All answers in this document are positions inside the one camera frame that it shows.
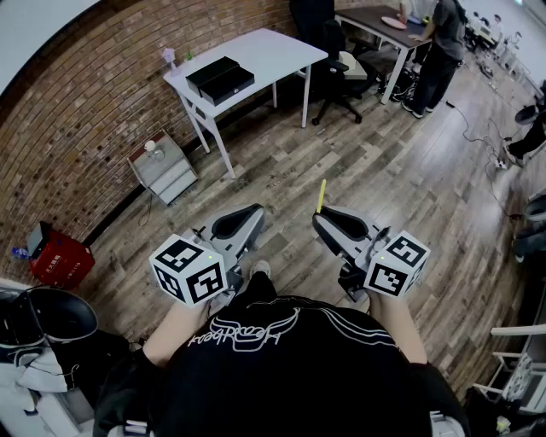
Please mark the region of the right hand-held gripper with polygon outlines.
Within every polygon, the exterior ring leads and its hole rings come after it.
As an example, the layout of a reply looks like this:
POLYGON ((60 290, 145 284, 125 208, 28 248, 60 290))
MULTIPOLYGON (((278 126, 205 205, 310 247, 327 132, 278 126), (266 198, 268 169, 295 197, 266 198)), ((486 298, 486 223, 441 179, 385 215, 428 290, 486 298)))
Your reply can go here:
POLYGON ((430 249, 410 233, 391 234, 371 217, 346 207, 323 206, 312 224, 332 253, 343 260, 338 284, 353 301, 366 290, 404 297, 419 279, 430 249))

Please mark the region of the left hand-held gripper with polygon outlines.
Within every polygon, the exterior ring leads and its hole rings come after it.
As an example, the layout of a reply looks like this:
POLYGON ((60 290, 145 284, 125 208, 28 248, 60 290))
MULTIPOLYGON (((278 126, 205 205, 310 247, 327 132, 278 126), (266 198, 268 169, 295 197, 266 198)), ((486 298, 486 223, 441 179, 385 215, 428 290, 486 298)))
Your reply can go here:
POLYGON ((239 262, 262 230, 264 215, 258 203, 232 207, 171 235, 149 257, 160 289, 186 306, 218 295, 231 299, 244 283, 239 262))

